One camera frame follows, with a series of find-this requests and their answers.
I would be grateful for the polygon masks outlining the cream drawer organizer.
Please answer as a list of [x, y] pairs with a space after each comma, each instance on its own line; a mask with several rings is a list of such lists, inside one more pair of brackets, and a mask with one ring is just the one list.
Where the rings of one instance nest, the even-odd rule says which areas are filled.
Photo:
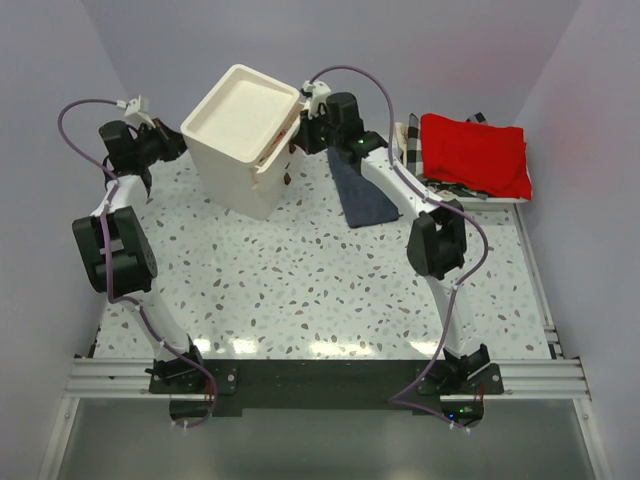
[[[296, 88], [242, 64], [227, 70], [180, 127], [212, 202], [256, 220], [271, 214], [302, 108]], [[289, 132], [271, 149], [282, 129]]]

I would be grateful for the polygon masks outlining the red pen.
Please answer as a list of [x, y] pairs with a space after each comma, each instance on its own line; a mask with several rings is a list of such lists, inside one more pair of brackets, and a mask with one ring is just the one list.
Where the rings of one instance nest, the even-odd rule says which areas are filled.
[[284, 137], [287, 135], [288, 132], [289, 132], [288, 129], [282, 129], [273, 140], [270, 148], [275, 149], [283, 141]]

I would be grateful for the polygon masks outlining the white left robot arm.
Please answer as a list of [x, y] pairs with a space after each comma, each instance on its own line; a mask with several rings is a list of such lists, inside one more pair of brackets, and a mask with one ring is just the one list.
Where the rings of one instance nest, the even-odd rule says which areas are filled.
[[98, 133], [107, 150], [101, 164], [106, 193], [98, 208], [72, 224], [89, 282], [139, 324], [154, 352], [147, 371], [153, 384], [170, 393], [213, 394], [198, 348], [156, 286], [156, 257], [136, 214], [151, 193], [151, 166], [178, 159], [186, 143], [159, 119], [137, 127], [111, 121]]

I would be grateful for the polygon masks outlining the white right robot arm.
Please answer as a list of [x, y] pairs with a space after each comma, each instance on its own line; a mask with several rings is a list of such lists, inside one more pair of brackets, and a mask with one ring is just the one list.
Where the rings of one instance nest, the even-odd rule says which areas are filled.
[[431, 289], [442, 336], [436, 352], [412, 383], [441, 393], [466, 393], [490, 363], [463, 287], [475, 267], [466, 268], [466, 227], [474, 222], [457, 201], [431, 193], [395, 159], [391, 140], [366, 130], [355, 96], [306, 83], [299, 128], [292, 142], [307, 154], [325, 149], [377, 187], [411, 224], [407, 258]]

